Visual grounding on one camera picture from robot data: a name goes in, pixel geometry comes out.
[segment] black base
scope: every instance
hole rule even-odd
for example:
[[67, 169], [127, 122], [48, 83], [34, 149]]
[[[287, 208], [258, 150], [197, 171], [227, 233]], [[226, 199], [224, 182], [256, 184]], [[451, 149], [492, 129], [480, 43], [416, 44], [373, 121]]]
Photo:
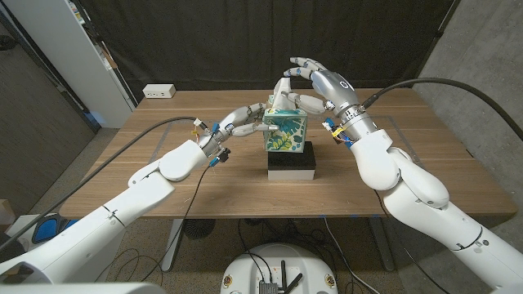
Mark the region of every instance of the black base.
[[312, 142], [306, 141], [302, 153], [268, 152], [269, 171], [315, 170], [316, 160]]

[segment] table leg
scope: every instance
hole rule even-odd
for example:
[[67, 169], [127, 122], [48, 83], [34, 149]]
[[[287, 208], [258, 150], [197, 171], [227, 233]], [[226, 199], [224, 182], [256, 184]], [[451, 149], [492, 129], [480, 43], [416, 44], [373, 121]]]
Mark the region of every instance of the table leg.
[[391, 248], [385, 235], [385, 229], [383, 228], [381, 217], [370, 217], [369, 218], [370, 229], [373, 232], [374, 241], [378, 246], [379, 254], [382, 258], [382, 265], [386, 271], [393, 271], [395, 269], [394, 261], [392, 260]]
[[[180, 246], [181, 241], [181, 235], [183, 234], [183, 226], [184, 220], [176, 219], [172, 220], [172, 227], [171, 227], [171, 233], [169, 234], [169, 240], [167, 242], [165, 256], [162, 260], [162, 271], [168, 272], [172, 269], [172, 265], [174, 264], [174, 258], [176, 257], [176, 254], [178, 252], [178, 247]], [[177, 237], [174, 239], [174, 235], [177, 233], [178, 229], [180, 229], [180, 233], [178, 233]]]

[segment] wire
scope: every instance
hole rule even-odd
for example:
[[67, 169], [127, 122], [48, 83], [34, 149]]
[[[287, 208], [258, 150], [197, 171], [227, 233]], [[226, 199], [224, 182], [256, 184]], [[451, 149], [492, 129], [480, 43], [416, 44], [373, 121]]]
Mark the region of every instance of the wire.
[[327, 231], [329, 232], [331, 238], [333, 239], [333, 241], [336, 243], [336, 247], [337, 249], [340, 251], [340, 253], [342, 254], [342, 257], [343, 257], [343, 262], [345, 263], [346, 267], [349, 269], [349, 271], [351, 272], [352, 276], [354, 276], [355, 279], [357, 279], [358, 281], [360, 281], [360, 283], [362, 283], [366, 288], [368, 288], [369, 290], [371, 290], [372, 292], [376, 293], [376, 294], [380, 294], [378, 292], [378, 290], [374, 289], [373, 287], [371, 287], [369, 284], [367, 284], [364, 280], [362, 280], [360, 277], [358, 277], [351, 269], [351, 267], [349, 266], [349, 263], [348, 261], [346, 260], [345, 258], [345, 255], [343, 254], [343, 250], [342, 248], [340, 247], [340, 244], [337, 242], [336, 238], [334, 237], [333, 235], [333, 232], [331, 232], [330, 228], [329, 228], [329, 223], [327, 222], [327, 218], [324, 217], [324, 221], [325, 221], [325, 226], [327, 227]]
[[[331, 244], [328, 244], [328, 243], [324, 243], [324, 244], [320, 244], [318, 241], [321, 241], [321, 242], [324, 242], [324, 239], [323, 240], [318, 240], [316, 239], [314, 236], [312, 235], [308, 235], [308, 234], [302, 234], [298, 229], [297, 229], [297, 226], [296, 224], [294, 224], [290, 219], [287, 219], [288, 221], [288, 224], [287, 225], [290, 225], [292, 229], [294, 229], [294, 231], [290, 231], [290, 230], [286, 230], [285, 234], [281, 234], [280, 232], [277, 231], [277, 229], [275, 229], [269, 222], [268, 220], [263, 220], [263, 222], [261, 223], [262, 225], [262, 228], [263, 228], [263, 225], [267, 225], [267, 227], [269, 228], [270, 231], [272, 231], [272, 233], [276, 236], [276, 240], [277, 241], [281, 241], [281, 240], [284, 240], [286, 242], [290, 240], [293, 240], [293, 241], [298, 241], [299, 243], [302, 243], [302, 244], [306, 244], [308, 245], [309, 247], [311, 248], [314, 248], [317, 253], [318, 253], [318, 256], [320, 257], [320, 259], [325, 263], [325, 264], [328, 264], [326, 259], [325, 259], [325, 256], [321, 253], [321, 250], [319, 248], [322, 248], [324, 249], [331, 257], [332, 261], [333, 261], [333, 272], [334, 272], [334, 279], [336, 281], [338, 281], [337, 279], [337, 266], [336, 266], [336, 261], [334, 259], [334, 255], [332, 254], [332, 252], [326, 248], [324, 245], [331, 245]], [[314, 229], [311, 233], [314, 233], [315, 231], [318, 231], [318, 232], [321, 232], [322, 235], [324, 236], [324, 232], [319, 230], [319, 229]], [[314, 239], [317, 244], [314, 244], [313, 242], [307, 240], [306, 237], [309, 237], [309, 238], [312, 238]]]
[[126, 262], [125, 264], [123, 264], [123, 265], [120, 267], [120, 269], [118, 270], [118, 273], [116, 274], [116, 277], [114, 278], [114, 281], [115, 281], [115, 282], [118, 281], [118, 277], [120, 276], [120, 274], [122, 273], [123, 268], [124, 268], [126, 265], [130, 264], [130, 263], [131, 263], [132, 261], [134, 261], [135, 259], [138, 259], [138, 261], [136, 262], [136, 265], [135, 265], [134, 269], [133, 269], [132, 272], [131, 272], [131, 275], [129, 275], [129, 278], [127, 278], [127, 280], [126, 280], [126, 282], [129, 282], [129, 281], [131, 280], [132, 276], [134, 275], [134, 273], [136, 272], [136, 268], [138, 267], [138, 263], [140, 263], [140, 258], [141, 258], [141, 257], [149, 258], [150, 260], [152, 260], [152, 261], [154, 262], [154, 264], [155, 264], [155, 267], [154, 267], [154, 268], [156, 269], [156, 268], [158, 267], [158, 268], [160, 269], [160, 273], [161, 273], [161, 277], [162, 277], [161, 280], [160, 280], [160, 287], [161, 287], [161, 286], [163, 285], [163, 271], [162, 271], [162, 268], [160, 267], [158, 261], [156, 261], [153, 257], [151, 257], [151, 256], [147, 256], [147, 255], [138, 255], [138, 256], [135, 256], [135, 257], [133, 257], [131, 260], [129, 260], [128, 262]]
[[395, 83], [394, 85], [391, 85], [389, 87], [386, 87], [379, 91], [378, 93], [370, 96], [362, 105], [364, 108], [369, 108], [370, 105], [372, 105], [381, 95], [387, 93], [388, 91], [392, 89], [396, 89], [398, 87], [405, 87], [405, 86], [411, 86], [417, 83], [424, 83], [424, 82], [431, 82], [431, 83], [439, 83], [444, 85], [450, 85], [454, 87], [461, 88], [465, 91], [468, 91], [481, 100], [483, 100], [486, 104], [488, 104], [495, 112], [497, 112], [501, 118], [508, 124], [508, 126], [516, 133], [518, 137], [520, 137], [521, 140], [523, 140], [523, 130], [517, 125], [517, 123], [510, 117], [510, 115], [507, 114], [507, 112], [499, 106], [498, 103], [496, 103], [492, 98], [487, 96], [484, 92], [474, 88], [473, 86], [467, 85], [464, 82], [458, 82], [447, 78], [415, 78], [410, 79], [403, 82]]
[[[196, 185], [196, 190], [194, 191], [193, 198], [190, 200], [189, 207], [187, 208], [187, 211], [186, 211], [185, 215], [183, 216], [183, 219], [181, 219], [182, 223], [186, 219], [187, 215], [189, 214], [190, 207], [193, 205], [194, 199], [196, 198], [196, 194], [198, 193], [199, 185], [202, 183], [203, 176], [205, 176], [205, 173], [209, 170], [210, 167], [211, 166], [207, 165], [207, 167], [205, 167], [205, 170], [202, 173], [202, 176], [199, 178], [198, 184]], [[180, 233], [181, 227], [182, 227], [181, 225], [178, 227], [177, 232], [174, 234], [174, 237], [172, 237], [172, 241], [169, 244], [169, 246], [167, 247], [167, 250], [163, 254], [162, 258], [160, 258], [160, 261], [162, 261], [163, 258], [165, 258], [165, 256], [167, 255], [167, 252], [169, 252], [169, 249], [171, 249], [171, 246], [174, 244], [174, 240], [177, 239], [177, 236]], [[145, 281], [145, 279], [148, 278], [154, 272], [154, 269], [156, 269], [156, 266], [141, 281], [142, 282]]]
[[259, 255], [256, 254], [256, 253], [252, 253], [252, 252], [247, 253], [247, 252], [245, 252], [245, 253], [242, 253], [242, 255], [243, 255], [243, 254], [245, 254], [245, 255], [249, 254], [249, 255], [251, 256], [251, 258], [252, 258], [252, 256], [255, 256], [255, 257], [261, 259], [261, 261], [263, 261], [263, 262], [265, 263], [265, 265], [267, 266], [267, 269], [269, 269], [269, 280], [270, 280], [270, 282], [272, 283], [272, 273], [270, 272], [270, 266], [269, 266], [269, 264], [267, 263], [267, 261], [265, 261], [265, 259], [264, 259], [263, 257], [259, 256]]
[[109, 263], [109, 264], [104, 268], [104, 270], [101, 271], [101, 273], [98, 275], [98, 277], [96, 277], [95, 281], [97, 281], [97, 280], [101, 277], [101, 275], [102, 275], [102, 274], [103, 274], [103, 273], [104, 273], [104, 272], [105, 272], [105, 271], [106, 271], [106, 270], [107, 270], [111, 265], [113, 265], [113, 263], [114, 263], [115, 261], [118, 260], [118, 258], [120, 258], [120, 257], [121, 257], [125, 252], [131, 251], [131, 250], [136, 251], [136, 254], [137, 254], [138, 256], [140, 255], [140, 252], [139, 252], [138, 249], [136, 249], [136, 248], [128, 248], [128, 249], [122, 251], [122, 253], [118, 254], [118, 256], [116, 256], [116, 257], [113, 259], [113, 261], [111, 261], [111, 263]]
[[[12, 235], [4, 244], [0, 246], [0, 252], [4, 251], [7, 246], [9, 246], [11, 243], [15, 242], [23, 233], [25, 233], [27, 230], [31, 229], [33, 225], [35, 225], [38, 221], [40, 221], [42, 218], [44, 218], [47, 214], [52, 212], [53, 209], [60, 206], [65, 200], [67, 200], [69, 197], [71, 197], [76, 191], [78, 191], [80, 188], [82, 188], [88, 181], [90, 181], [94, 176], [96, 176], [104, 167], [107, 167], [109, 163], [111, 163], [115, 158], [117, 158], [123, 151], [127, 150], [127, 148], [131, 147], [133, 144], [135, 144], [141, 137], [145, 136], [148, 132], [154, 130], [156, 127], [160, 127], [163, 124], [178, 121], [178, 120], [196, 120], [196, 118], [193, 117], [177, 117], [177, 118], [169, 118], [162, 122], [155, 123], [154, 125], [148, 127], [145, 129], [142, 133], [140, 133], [136, 138], [132, 139], [129, 143], [125, 144], [124, 147], [122, 147], [120, 150], [118, 150], [115, 154], [113, 154], [110, 158], [105, 160], [95, 171], [93, 171], [89, 176], [86, 176], [83, 180], [80, 181], [76, 187], [74, 187], [71, 191], [69, 191], [66, 195], [62, 196], [58, 201], [53, 203], [50, 207], [48, 207], [44, 212], [42, 212], [39, 216], [34, 218], [34, 220], [30, 221], [24, 228], [22, 228], [20, 231], [18, 231], [16, 234]], [[207, 126], [205, 123], [201, 123], [200, 126], [205, 130]]]
[[[265, 277], [263, 277], [263, 272], [262, 272], [262, 269], [260, 269], [260, 265], [258, 265], [258, 263], [256, 262], [256, 260], [254, 259], [253, 257], [253, 253], [251, 253], [248, 248], [247, 248], [247, 245], [245, 245], [245, 241], [244, 241], [244, 238], [242, 237], [242, 232], [241, 230], [239, 229], [239, 224], [241, 222], [241, 219], [238, 220], [238, 235], [239, 235], [239, 239], [242, 240], [242, 244], [244, 245], [244, 249], [245, 251], [247, 252], [247, 254], [249, 254], [249, 256], [253, 259], [254, 263], [256, 264], [256, 267], [258, 268], [258, 270], [260, 271], [260, 274], [261, 274], [261, 280], [262, 282], [265, 282]], [[270, 272], [270, 267], [267, 266], [269, 268], [269, 275], [270, 275], [270, 278], [269, 278], [269, 282], [272, 283], [272, 273]]]
[[[376, 194], [376, 197], [378, 197], [378, 201], [379, 201], [379, 206], [382, 207], [382, 210], [383, 212], [385, 212], [385, 216], [387, 217], [387, 219], [390, 219], [391, 217], [389, 216], [387, 210], [385, 210], [385, 207], [383, 206], [383, 201], [382, 201], [382, 198], [379, 197], [379, 194], [376, 190], [374, 190], [374, 193]], [[447, 294], [450, 294], [449, 292], [447, 292], [447, 290], [445, 290], [442, 286], [440, 286], [439, 283], [437, 283], [433, 278], [431, 278], [430, 275], [427, 274], [427, 272], [425, 270], [423, 270], [423, 268], [417, 263], [417, 261], [410, 255], [409, 251], [407, 250], [407, 247], [403, 244], [403, 241], [401, 240], [400, 238], [400, 234], [398, 234], [398, 232], [396, 231], [396, 228], [394, 227], [394, 224], [392, 224], [392, 230], [394, 231], [394, 234], [396, 235], [396, 238], [398, 239], [398, 241], [400, 241], [400, 244], [401, 246], [403, 247], [403, 250], [405, 250], [405, 252], [407, 253], [407, 255], [409, 256], [410, 260], [418, 267], [419, 270], [421, 270], [421, 272], [432, 282], [434, 283], [441, 291], [443, 291], [444, 293], [447, 293]]]
[[363, 289], [361, 288], [361, 286], [358, 283], [355, 283], [353, 281], [350, 281], [349, 283], [346, 284], [346, 286], [345, 286], [345, 294], [346, 294], [346, 289], [349, 287], [349, 285], [352, 285], [351, 293], [354, 293], [354, 285], [356, 285], [360, 289], [361, 294], [363, 294]]

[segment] robot finger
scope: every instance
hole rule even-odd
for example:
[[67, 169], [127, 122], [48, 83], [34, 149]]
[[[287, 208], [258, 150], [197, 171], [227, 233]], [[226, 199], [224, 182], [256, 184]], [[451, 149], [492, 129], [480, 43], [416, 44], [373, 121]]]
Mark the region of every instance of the robot finger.
[[304, 67], [306, 69], [312, 69], [312, 70], [326, 70], [326, 68], [318, 61], [312, 60], [310, 58], [305, 57], [291, 57], [291, 62], [297, 65], [300, 65], [301, 67]]
[[306, 79], [311, 79], [311, 74], [314, 70], [306, 68], [292, 68], [284, 71], [284, 77], [298, 77], [302, 76]]

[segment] blue part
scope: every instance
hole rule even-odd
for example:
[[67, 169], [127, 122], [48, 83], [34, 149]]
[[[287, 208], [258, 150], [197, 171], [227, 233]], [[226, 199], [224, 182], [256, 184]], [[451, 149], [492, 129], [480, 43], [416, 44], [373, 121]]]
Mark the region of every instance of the blue part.
[[45, 239], [53, 238], [56, 236], [56, 225], [58, 222], [56, 219], [49, 219], [44, 221], [39, 227], [38, 231], [34, 235], [35, 242], [41, 242]]
[[326, 118], [325, 122], [329, 124], [329, 127], [334, 127], [334, 121], [331, 118]]
[[219, 162], [220, 162], [220, 159], [218, 159], [218, 158], [214, 158], [214, 159], [211, 160], [211, 162], [209, 163], [209, 166], [210, 166], [210, 167], [214, 167], [214, 166], [216, 166]]
[[218, 130], [220, 129], [220, 124], [218, 122], [215, 122], [213, 125], [212, 125], [212, 133], [213, 134], [216, 134], [218, 132]]
[[78, 220], [70, 220], [67, 225], [65, 225], [64, 229], [67, 229], [69, 228], [71, 225], [74, 225], [74, 223], [76, 223]]

